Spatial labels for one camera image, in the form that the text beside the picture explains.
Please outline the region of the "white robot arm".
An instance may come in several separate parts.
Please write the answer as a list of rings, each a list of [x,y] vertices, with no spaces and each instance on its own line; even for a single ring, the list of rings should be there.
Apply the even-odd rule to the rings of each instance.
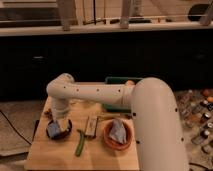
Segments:
[[[131,110],[141,171],[189,171],[182,126],[171,88],[154,77],[134,85],[77,83],[64,73],[46,88],[53,116],[69,111],[69,100],[83,99]]]

